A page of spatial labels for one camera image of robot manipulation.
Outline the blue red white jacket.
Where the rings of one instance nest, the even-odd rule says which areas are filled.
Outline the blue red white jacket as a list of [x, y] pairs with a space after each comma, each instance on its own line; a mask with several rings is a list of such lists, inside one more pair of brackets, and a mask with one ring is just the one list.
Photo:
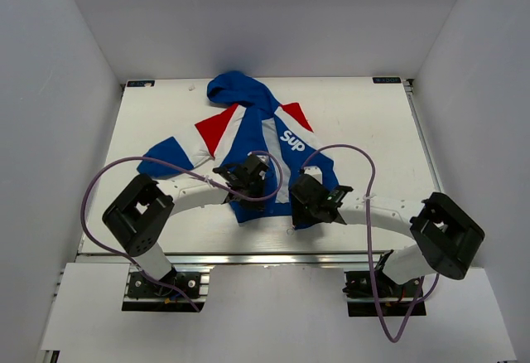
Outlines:
[[178, 175], [181, 168], [192, 170], [207, 160], [215, 166], [242, 162], [251, 151], [267, 151], [278, 163], [266, 175], [265, 192], [275, 196], [263, 211], [231, 208], [239, 224], [258, 218], [292, 214], [290, 186], [304, 162], [317, 166], [327, 189], [338, 185], [333, 159], [320, 152], [309, 122], [298, 103], [280, 103], [261, 82], [239, 71], [216, 76], [208, 83], [207, 97], [224, 111], [196, 123], [184, 133], [152, 146], [137, 171], [152, 178]]

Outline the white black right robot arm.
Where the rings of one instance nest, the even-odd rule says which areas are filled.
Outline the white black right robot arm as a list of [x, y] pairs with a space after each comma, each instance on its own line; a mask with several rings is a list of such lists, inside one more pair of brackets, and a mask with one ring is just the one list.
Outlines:
[[373, 283], [391, 296], [403, 284], [429, 274], [461, 280], [485, 239], [483, 229], [448, 195], [433, 192], [420, 202], [363, 195], [350, 186], [329, 190], [309, 174], [291, 187], [294, 225], [369, 225], [413, 238], [376, 265]]

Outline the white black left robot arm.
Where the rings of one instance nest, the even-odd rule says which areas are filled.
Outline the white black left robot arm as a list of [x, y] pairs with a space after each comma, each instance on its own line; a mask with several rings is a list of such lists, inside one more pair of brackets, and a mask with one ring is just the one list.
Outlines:
[[103, 223], [147, 274], [146, 284], [165, 296], [175, 286], [176, 271], [157, 243], [168, 219], [183, 211], [236, 202], [260, 211], [265, 202], [268, 160], [251, 154], [242, 163], [216, 167], [212, 178], [178, 176], [156, 181], [134, 177], [103, 213]]

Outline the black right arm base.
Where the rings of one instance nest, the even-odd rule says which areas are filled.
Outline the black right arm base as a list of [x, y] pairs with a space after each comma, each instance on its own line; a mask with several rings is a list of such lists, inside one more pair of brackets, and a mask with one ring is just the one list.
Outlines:
[[[379, 306], [385, 317], [405, 317], [420, 285], [419, 278], [412, 278], [404, 284], [393, 282], [383, 273], [383, 264], [391, 251], [382, 254], [374, 266], [375, 286]], [[370, 272], [367, 269], [346, 269], [342, 293], [346, 297], [349, 317], [376, 317]]]

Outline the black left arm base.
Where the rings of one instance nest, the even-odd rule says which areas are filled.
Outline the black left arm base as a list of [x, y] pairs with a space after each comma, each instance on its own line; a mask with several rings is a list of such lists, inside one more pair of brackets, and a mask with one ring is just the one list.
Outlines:
[[205, 305], [210, 284], [210, 268], [176, 267], [173, 285], [184, 291], [195, 307], [173, 288], [148, 281], [136, 269], [129, 269], [123, 295], [123, 312], [192, 312]]

